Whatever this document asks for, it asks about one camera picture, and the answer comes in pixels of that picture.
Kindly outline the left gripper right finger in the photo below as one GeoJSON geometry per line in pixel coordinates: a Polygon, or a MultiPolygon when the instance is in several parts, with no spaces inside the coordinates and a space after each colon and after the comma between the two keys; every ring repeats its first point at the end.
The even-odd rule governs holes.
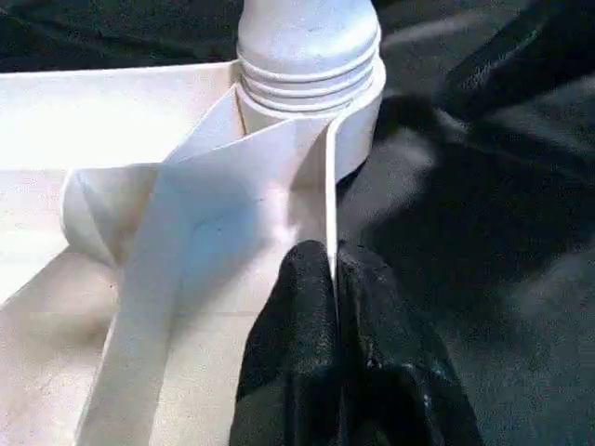
{"type": "Polygon", "coordinates": [[[351,445],[481,445],[446,347],[392,269],[341,243],[339,314],[348,367],[351,445]]]}

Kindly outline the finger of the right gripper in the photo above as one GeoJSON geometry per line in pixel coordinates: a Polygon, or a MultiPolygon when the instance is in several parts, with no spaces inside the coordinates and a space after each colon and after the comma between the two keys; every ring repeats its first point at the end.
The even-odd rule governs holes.
{"type": "Polygon", "coordinates": [[[534,1],[445,77],[437,108],[464,122],[594,72],[594,3],[534,1]]]}

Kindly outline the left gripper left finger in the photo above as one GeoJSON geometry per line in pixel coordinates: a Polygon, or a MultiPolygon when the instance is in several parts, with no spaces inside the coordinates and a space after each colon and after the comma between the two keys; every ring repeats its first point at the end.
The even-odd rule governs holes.
{"type": "Polygon", "coordinates": [[[341,391],[337,310],[324,245],[284,257],[245,341],[231,445],[333,445],[341,391]]]}

